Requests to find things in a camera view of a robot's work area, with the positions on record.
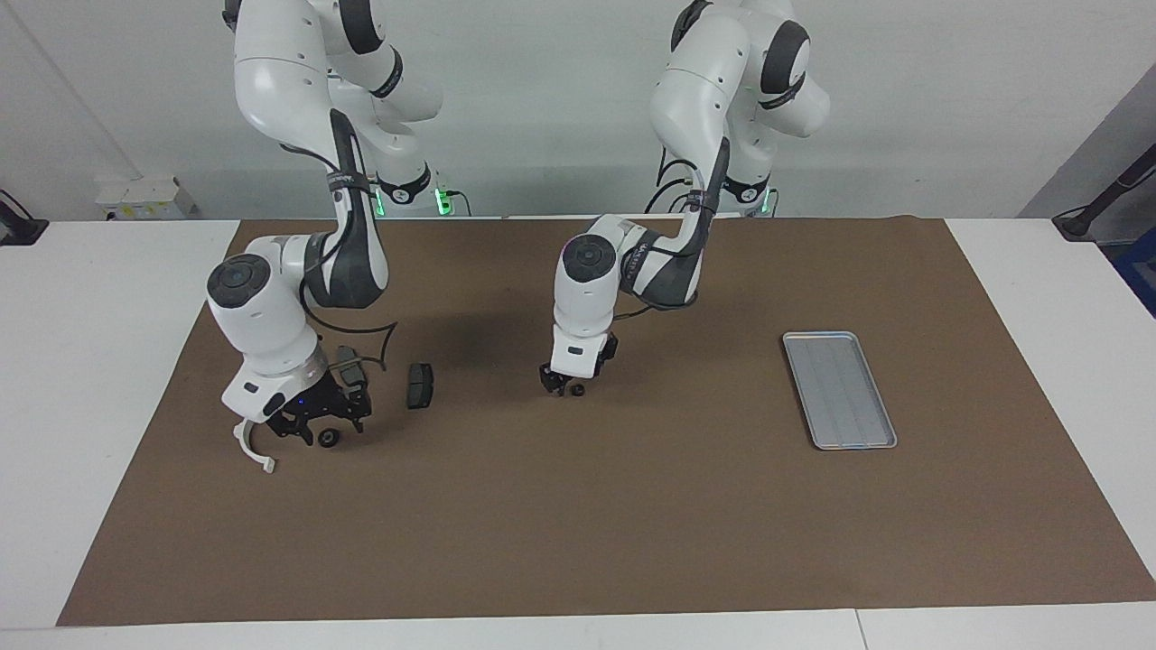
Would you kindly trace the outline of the black stand with pole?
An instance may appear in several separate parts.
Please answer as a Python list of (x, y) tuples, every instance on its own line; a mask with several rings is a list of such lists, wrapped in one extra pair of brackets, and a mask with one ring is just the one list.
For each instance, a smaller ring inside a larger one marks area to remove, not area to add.
[(1052, 226), (1066, 241), (1087, 241), (1087, 231), (1094, 226), (1095, 220), (1122, 195), (1140, 189), (1153, 173), (1156, 173), (1156, 143), (1149, 145), (1131, 165), (1124, 169), (1122, 173), (1094, 197), (1094, 200), (1076, 209), (1061, 210), (1055, 217), (1051, 217)]

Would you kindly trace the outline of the blue box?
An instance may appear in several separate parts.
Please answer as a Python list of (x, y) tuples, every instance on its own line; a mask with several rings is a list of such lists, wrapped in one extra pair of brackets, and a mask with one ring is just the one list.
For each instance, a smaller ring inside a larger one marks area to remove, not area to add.
[(1156, 320), (1156, 227), (1116, 254), (1111, 264)]

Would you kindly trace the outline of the black stand foot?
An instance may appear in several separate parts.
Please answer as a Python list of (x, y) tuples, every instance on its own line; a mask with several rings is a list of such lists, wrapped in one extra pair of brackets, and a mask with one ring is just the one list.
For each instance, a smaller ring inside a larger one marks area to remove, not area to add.
[(50, 221), (34, 217), (8, 190), (0, 189), (0, 246), (34, 246)]

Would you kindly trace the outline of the brown table mat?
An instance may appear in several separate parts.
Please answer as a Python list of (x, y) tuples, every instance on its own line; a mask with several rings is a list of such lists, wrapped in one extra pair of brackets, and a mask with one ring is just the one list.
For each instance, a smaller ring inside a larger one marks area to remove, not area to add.
[[(385, 223), (387, 295), (334, 313), (399, 322), (373, 415), (329, 450), (257, 427), (272, 474), (200, 312), (59, 625), (1156, 600), (944, 222), (719, 219), (697, 304), (621, 322), (561, 398), (538, 365), (577, 229)], [(790, 330), (858, 337), (896, 448), (813, 445)]]

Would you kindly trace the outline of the white power strip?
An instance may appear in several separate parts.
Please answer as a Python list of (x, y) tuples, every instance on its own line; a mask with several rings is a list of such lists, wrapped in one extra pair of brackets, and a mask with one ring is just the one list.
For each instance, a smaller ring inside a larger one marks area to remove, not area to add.
[(147, 176), (139, 180), (104, 182), (95, 198), (104, 219), (168, 221), (200, 215), (200, 207), (175, 176)]

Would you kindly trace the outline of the silver metal tray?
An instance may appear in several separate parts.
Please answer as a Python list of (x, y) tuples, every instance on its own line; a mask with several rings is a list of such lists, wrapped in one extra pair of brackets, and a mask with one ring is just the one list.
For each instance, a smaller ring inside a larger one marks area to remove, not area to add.
[(854, 333), (790, 330), (781, 341), (815, 448), (885, 450), (899, 444)]

